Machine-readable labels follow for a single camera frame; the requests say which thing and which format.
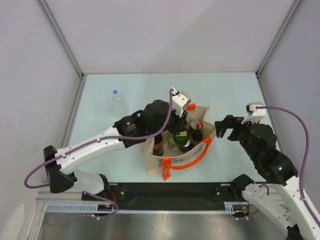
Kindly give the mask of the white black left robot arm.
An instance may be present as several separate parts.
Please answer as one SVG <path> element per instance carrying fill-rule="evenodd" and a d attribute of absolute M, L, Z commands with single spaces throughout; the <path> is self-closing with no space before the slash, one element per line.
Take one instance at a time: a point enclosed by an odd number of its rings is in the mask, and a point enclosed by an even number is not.
<path fill-rule="evenodd" d="M 100 200 L 107 199 L 111 193 L 107 177 L 83 172 L 79 167 L 106 153 L 154 139 L 164 131 L 176 134 L 187 125 L 186 107 L 190 102 L 185 96 L 170 102 L 154 100 L 88 141 L 60 149 L 47 146 L 43 154 L 50 192 L 75 190 L 94 194 Z"/>

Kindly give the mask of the clear glass bottle green cap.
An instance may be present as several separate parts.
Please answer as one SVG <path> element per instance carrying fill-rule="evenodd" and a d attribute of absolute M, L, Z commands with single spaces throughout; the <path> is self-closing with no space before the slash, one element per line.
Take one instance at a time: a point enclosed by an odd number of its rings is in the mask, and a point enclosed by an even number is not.
<path fill-rule="evenodd" d="M 177 150 L 179 148 L 179 145 L 173 139 L 169 139 L 167 144 L 171 150 Z"/>

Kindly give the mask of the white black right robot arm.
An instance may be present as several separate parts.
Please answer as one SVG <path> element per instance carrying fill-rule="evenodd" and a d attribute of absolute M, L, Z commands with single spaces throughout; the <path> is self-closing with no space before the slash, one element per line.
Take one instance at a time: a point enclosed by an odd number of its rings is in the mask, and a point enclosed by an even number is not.
<path fill-rule="evenodd" d="M 230 194 L 237 201 L 253 203 L 288 240 L 318 240 L 320 214 L 301 185 L 302 175 L 277 150 L 277 137 L 269 125 L 260 122 L 262 118 L 254 114 L 246 118 L 227 115 L 214 123 L 216 136 L 222 138 L 226 130 L 232 130 L 228 140 L 240 143 L 258 174 L 278 192 L 286 207 L 263 195 L 245 174 L 233 180 Z"/>

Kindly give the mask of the clear plastic water bottle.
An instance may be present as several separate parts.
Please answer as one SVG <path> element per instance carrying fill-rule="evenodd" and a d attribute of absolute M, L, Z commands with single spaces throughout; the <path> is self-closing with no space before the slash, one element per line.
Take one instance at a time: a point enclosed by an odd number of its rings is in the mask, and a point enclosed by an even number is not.
<path fill-rule="evenodd" d="M 109 109 L 117 118 L 120 119 L 129 114 L 129 109 L 125 97 L 117 89 L 112 91 L 111 101 L 109 102 Z"/>

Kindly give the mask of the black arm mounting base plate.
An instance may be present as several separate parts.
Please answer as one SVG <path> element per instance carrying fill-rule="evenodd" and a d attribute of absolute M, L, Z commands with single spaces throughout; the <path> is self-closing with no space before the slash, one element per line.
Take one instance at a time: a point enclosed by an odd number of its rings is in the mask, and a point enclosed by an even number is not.
<path fill-rule="evenodd" d="M 241 191 L 230 183 L 220 182 L 118 182 L 110 183 L 107 189 L 94 194 L 117 202 L 129 201 L 135 197 L 147 198 L 204 198 L 214 202 L 242 202 Z"/>

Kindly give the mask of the glass cola bottle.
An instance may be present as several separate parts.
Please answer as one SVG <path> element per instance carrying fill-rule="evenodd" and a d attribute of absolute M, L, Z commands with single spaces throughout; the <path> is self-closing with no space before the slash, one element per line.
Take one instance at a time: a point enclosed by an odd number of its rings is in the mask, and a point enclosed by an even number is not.
<path fill-rule="evenodd" d="M 163 142 L 163 135 L 161 133 L 154 137 L 152 153 L 155 156 L 163 156 L 164 154 L 164 142 Z"/>

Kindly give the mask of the blue white drink can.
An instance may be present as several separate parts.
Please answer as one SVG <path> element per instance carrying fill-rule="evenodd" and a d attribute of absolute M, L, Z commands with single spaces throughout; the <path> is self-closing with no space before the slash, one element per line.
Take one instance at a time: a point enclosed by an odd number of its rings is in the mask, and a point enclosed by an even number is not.
<path fill-rule="evenodd" d="M 188 139 L 184 145 L 178 147 L 179 155 L 183 155 L 187 153 L 190 149 L 191 149 L 191 142 Z"/>

